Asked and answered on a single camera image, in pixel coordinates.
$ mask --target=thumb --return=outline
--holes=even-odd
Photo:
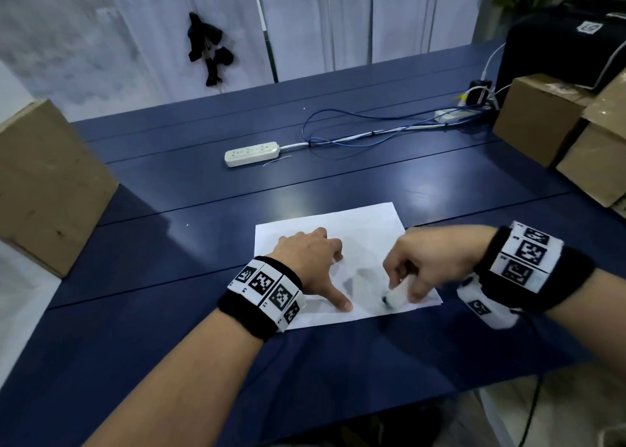
[[[433,286],[426,283],[421,277],[415,277],[409,286],[407,298],[413,304],[421,301],[432,290]]]
[[[328,299],[330,303],[342,312],[350,312],[352,310],[352,302],[350,302],[350,299],[333,285],[330,278],[324,283],[324,287],[322,287],[318,294]]]

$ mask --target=eraser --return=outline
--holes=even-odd
[[[390,290],[382,297],[382,301],[389,309],[399,309],[405,302],[408,302],[409,286],[413,279],[415,279],[415,275],[409,274],[395,289]]]

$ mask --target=black wristband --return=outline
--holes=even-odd
[[[537,293],[530,291],[491,270],[496,258],[501,257],[500,252],[511,231],[510,228],[500,227],[491,239],[483,258],[474,268],[480,278],[483,293],[493,301],[509,308],[544,312],[566,300],[595,270],[595,263],[589,256],[572,247],[563,246],[559,260],[541,289]]]
[[[300,278],[268,256],[250,261],[217,301],[218,309],[263,341],[285,330],[303,306]]]

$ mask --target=hand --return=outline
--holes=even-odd
[[[464,279],[482,259],[496,229],[481,225],[409,228],[382,263],[394,289],[410,272],[409,301],[418,302],[433,287]]]
[[[325,297],[337,309],[350,312],[352,302],[333,285],[329,275],[333,263],[343,258],[341,248],[340,239],[328,239],[326,229],[318,228],[313,233],[300,231],[289,238],[281,236],[268,256],[282,262],[300,277],[303,293]]]

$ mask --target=blue cable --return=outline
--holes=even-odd
[[[449,121],[447,123],[447,125],[452,126],[452,125],[458,125],[458,124],[463,124],[463,123],[466,123],[466,122],[473,121],[473,120],[477,119],[478,117],[482,117],[482,114],[486,111],[486,110],[482,110],[482,109],[479,110],[475,106],[458,106],[458,107],[455,107],[455,108],[450,108],[450,111],[447,111],[446,113],[443,113],[441,116],[443,116],[444,114],[447,114],[447,113],[451,113],[452,111],[463,110],[463,109],[478,110],[480,112],[479,112],[479,114],[477,114],[475,116],[468,117],[466,119],[457,120],[457,121]],[[413,117],[413,116],[417,116],[417,115],[420,115],[420,114],[432,113],[432,112],[435,112],[435,111],[439,111],[439,109],[430,110],[430,111],[422,111],[422,112],[419,112],[419,113],[413,113],[413,114],[409,114],[409,115],[405,115],[405,116],[375,117],[375,116],[369,116],[369,115],[364,115],[364,114],[351,113],[349,111],[342,111],[342,110],[338,110],[338,109],[334,109],[334,108],[327,108],[327,109],[322,109],[322,110],[314,112],[313,114],[311,114],[307,118],[307,120],[304,122],[304,124],[302,124],[302,129],[301,129],[302,139],[304,141],[306,141],[306,142],[309,142],[309,144],[313,144],[313,143],[317,143],[317,144],[334,144],[334,145],[340,145],[340,146],[343,146],[343,147],[361,147],[362,148],[362,147],[372,147],[372,146],[381,144],[381,143],[383,143],[383,142],[385,142],[385,141],[395,137],[399,133],[405,131],[409,127],[419,126],[419,125],[427,123],[427,122],[433,122],[434,118],[428,118],[428,119],[424,119],[424,120],[421,120],[421,121],[416,122],[416,123],[409,124],[407,126],[402,127],[401,129],[397,130],[396,132],[392,133],[391,135],[385,137],[384,139],[381,139],[381,140],[379,140],[377,142],[372,142],[370,144],[364,144],[364,145],[344,144],[342,142],[334,142],[334,140],[329,140],[329,139],[325,139],[323,137],[315,137],[315,136],[311,136],[309,139],[307,139],[304,136],[304,128],[305,128],[305,126],[307,125],[307,123],[310,121],[310,119],[313,116],[315,116],[316,114],[322,113],[324,111],[336,111],[336,112],[339,112],[339,113],[343,113],[343,114],[347,114],[347,115],[351,115],[351,116],[356,116],[356,117],[362,117],[362,118],[366,118],[366,119],[398,120],[398,119],[407,119],[408,117]],[[393,129],[393,128],[382,129],[382,130],[378,131],[378,133],[381,134],[382,132],[390,130],[390,129]]]

